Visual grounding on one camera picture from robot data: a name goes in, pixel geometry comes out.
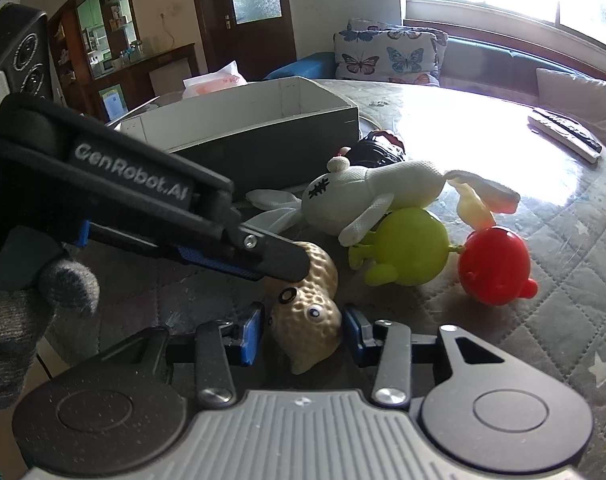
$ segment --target camera lens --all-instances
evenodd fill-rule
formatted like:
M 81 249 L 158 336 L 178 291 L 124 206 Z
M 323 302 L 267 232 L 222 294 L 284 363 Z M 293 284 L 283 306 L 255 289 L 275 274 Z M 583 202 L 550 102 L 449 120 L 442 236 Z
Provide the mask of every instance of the camera lens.
M 14 68 L 16 70 L 23 70 L 34 57 L 36 52 L 36 46 L 38 45 L 38 38 L 36 34 L 30 34 L 24 38 L 14 54 Z
M 36 95 L 36 92 L 40 90 L 40 86 L 43 84 L 43 79 L 45 79 L 45 70 L 43 69 L 43 65 L 39 63 L 28 72 L 25 81 L 23 81 L 20 87 L 20 92 Z

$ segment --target googly eye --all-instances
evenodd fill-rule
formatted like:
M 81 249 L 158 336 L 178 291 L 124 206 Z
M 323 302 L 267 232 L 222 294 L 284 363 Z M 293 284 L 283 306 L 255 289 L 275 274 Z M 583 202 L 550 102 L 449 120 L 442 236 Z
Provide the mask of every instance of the googly eye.
M 307 315 L 313 321 L 320 321 L 321 320 L 321 309 L 316 306 L 311 306 L 310 308 L 307 309 Z
M 288 288 L 284 288 L 278 295 L 278 302 L 281 304 L 288 304 L 291 303 L 295 297 L 296 288 L 293 286 L 288 286 Z

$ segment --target green ball toy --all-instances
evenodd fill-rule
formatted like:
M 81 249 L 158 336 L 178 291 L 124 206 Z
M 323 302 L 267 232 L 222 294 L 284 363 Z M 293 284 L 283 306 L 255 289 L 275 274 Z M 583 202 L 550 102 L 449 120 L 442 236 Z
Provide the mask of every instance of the green ball toy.
M 435 215 L 408 207 L 387 215 L 375 232 L 349 248 L 348 257 L 353 270 L 368 258 L 375 261 L 365 274 L 368 285 L 414 286 L 433 280 L 445 267 L 449 253 L 461 249 L 450 245 L 448 232 Z

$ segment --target quilted tablecloth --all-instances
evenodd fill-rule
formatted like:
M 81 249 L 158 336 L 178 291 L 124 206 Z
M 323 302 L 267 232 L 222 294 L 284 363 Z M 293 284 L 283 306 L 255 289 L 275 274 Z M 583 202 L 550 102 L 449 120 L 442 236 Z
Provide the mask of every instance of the quilted tablecloth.
M 590 166 L 531 132 L 527 107 L 494 98 L 374 82 L 323 84 L 351 98 L 383 128 L 399 133 L 410 158 L 430 160 L 442 171 L 472 171 L 517 190 L 522 201 L 516 214 L 498 215 L 497 222 L 526 240 L 539 291 L 532 300 L 482 306 L 458 283 L 455 254 L 425 285 L 369 288 L 363 270 L 349 269 L 346 250 L 336 239 L 308 226 L 284 235 L 317 243 L 330 253 L 339 269 L 339 306 L 355 303 L 371 319 L 404 322 L 414 332 L 435 333 L 438 325 L 457 324 L 576 389 L 595 419 L 580 471 L 588 479 L 606 480 L 606 149 L 598 165 Z M 470 228 L 456 215 L 457 199 L 446 186 L 428 209 L 445 223 L 452 242 L 462 243 Z M 264 298 L 260 282 L 96 243 L 80 259 L 99 278 L 99 316 L 85 321 L 59 316 L 48 335 L 71 362 L 150 325 L 188 332 L 208 319 L 238 316 L 251 301 Z M 265 373 L 260 380 L 264 386 L 345 387 L 355 379 L 346 360 L 339 349 L 302 376 L 282 367 L 277 376 Z

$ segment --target plastic bag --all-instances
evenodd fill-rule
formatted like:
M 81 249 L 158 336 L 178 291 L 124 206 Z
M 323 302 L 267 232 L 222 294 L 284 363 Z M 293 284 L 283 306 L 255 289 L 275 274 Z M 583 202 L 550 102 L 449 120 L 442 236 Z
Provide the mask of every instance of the plastic bag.
M 224 88 L 233 88 L 235 86 L 247 85 L 245 78 L 238 73 L 236 62 L 222 67 L 218 72 L 199 75 L 183 81 L 185 92 L 182 98 L 189 99 L 197 95 L 209 94 Z

